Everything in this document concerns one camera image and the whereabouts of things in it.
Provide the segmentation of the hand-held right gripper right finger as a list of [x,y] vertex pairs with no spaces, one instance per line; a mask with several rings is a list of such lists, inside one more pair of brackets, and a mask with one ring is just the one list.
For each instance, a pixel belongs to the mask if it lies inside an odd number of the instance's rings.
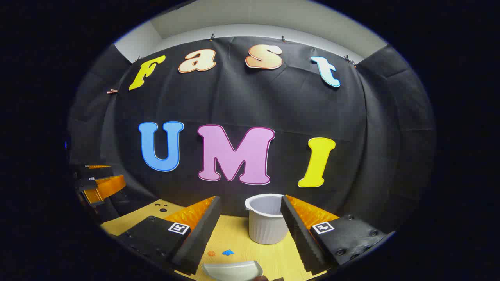
[[356,215],[339,217],[292,196],[280,209],[307,272],[336,272],[369,255],[386,233]]

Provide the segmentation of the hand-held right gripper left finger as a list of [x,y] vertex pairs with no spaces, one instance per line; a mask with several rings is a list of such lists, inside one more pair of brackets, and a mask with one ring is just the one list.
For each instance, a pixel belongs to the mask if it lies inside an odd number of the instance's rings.
[[148,216],[117,236],[117,242],[166,271],[195,274],[222,210],[219,196],[168,217]]

